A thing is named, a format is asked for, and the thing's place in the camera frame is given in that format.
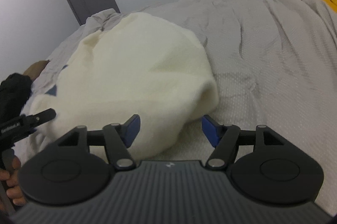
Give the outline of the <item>person left hand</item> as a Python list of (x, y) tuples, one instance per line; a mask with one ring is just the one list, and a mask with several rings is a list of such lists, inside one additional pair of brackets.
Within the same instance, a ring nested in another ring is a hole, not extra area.
[(14, 169), (12, 174), (10, 174), (7, 170), (1, 169), (1, 181), (5, 181), (9, 187), (6, 191), (6, 195), (13, 204), (22, 207), (27, 202), (18, 183), (18, 171), (21, 168), (21, 162), (17, 156), (14, 156), (12, 160), (12, 167)]

